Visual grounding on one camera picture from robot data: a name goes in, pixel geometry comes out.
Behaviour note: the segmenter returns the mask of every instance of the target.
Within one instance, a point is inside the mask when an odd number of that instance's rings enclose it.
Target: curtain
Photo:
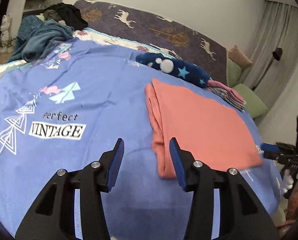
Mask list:
[[[298,63],[284,91],[258,124],[265,143],[295,144],[298,116]]]
[[[272,52],[280,47],[280,61],[272,60]],[[266,1],[259,28],[245,54],[253,65],[241,75],[240,82],[253,88],[270,109],[281,95],[298,62],[298,8],[278,2]]]

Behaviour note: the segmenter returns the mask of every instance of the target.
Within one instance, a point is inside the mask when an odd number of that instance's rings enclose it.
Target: blue gripper pad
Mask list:
[[[186,191],[186,188],[187,188],[186,170],[179,155],[180,150],[181,149],[177,143],[177,140],[175,138],[172,138],[169,143],[169,151],[170,151],[173,167],[175,168],[176,176],[180,187],[184,191]]]
[[[260,148],[263,151],[271,151],[271,152],[279,152],[280,151],[278,146],[273,145],[273,144],[268,144],[268,143],[263,143]]]
[[[114,185],[116,184],[124,151],[125,151],[125,143],[121,138],[119,138],[118,141],[116,142],[116,145],[114,146],[114,149],[113,149],[114,157],[108,169],[108,183],[107,183],[108,191],[111,191],[111,188],[114,187]]]

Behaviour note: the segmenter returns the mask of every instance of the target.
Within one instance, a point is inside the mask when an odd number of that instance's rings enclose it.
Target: beige pillow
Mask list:
[[[249,60],[241,50],[239,50],[237,45],[234,45],[234,47],[228,51],[228,58],[235,62],[242,69],[245,69],[252,64],[252,61]]]

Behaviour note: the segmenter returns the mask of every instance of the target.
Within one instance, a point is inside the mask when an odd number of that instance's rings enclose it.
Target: purple patterned mattress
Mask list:
[[[180,23],[117,4],[79,0],[89,28],[156,47],[202,66],[213,80],[226,84],[227,51],[220,44]]]

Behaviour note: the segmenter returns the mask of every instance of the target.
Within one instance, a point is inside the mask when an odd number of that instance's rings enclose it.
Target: white pom-pom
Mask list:
[[[156,58],[156,63],[157,63],[157,64],[160,64],[161,62],[162,62],[162,59],[161,59],[161,58],[159,58],[159,57]]]
[[[284,182],[285,188],[287,190],[293,188],[294,181],[293,181],[292,176],[290,175],[290,170],[288,170],[288,169],[284,171],[283,182]]]
[[[160,68],[164,73],[170,73],[173,70],[173,62],[170,59],[165,59],[161,62]]]

